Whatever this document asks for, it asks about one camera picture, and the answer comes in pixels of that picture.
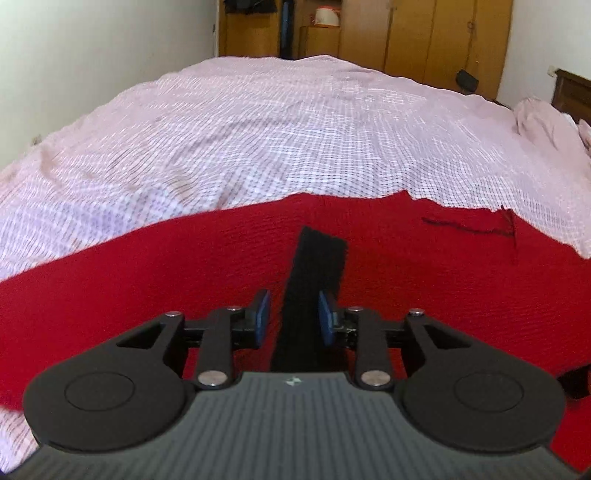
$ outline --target wooden drawer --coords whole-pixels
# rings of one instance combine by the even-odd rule
[[[298,57],[316,55],[339,55],[340,28],[336,27],[301,27]]]

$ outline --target wooden wardrobe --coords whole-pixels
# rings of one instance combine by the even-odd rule
[[[505,64],[513,0],[343,0],[339,57],[388,75],[458,90],[479,79],[495,99]]]

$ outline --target metal screw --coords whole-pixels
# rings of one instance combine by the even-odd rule
[[[369,370],[361,375],[361,381],[372,387],[383,387],[389,383],[392,378],[386,372],[381,370]]]
[[[226,383],[228,376],[219,370],[208,370],[206,372],[201,372],[197,377],[197,380],[202,385],[207,385],[208,387],[219,387]]]
[[[423,309],[410,309],[408,311],[408,314],[411,317],[422,317],[423,315],[425,315],[425,310],[423,310]]]

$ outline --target white logo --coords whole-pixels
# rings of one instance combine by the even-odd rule
[[[302,381],[298,377],[291,377],[289,380],[285,381],[290,387],[296,387],[302,383]]]

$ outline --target white container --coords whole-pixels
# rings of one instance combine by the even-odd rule
[[[334,7],[317,8],[314,25],[318,27],[338,27],[340,25],[339,13],[339,9]]]

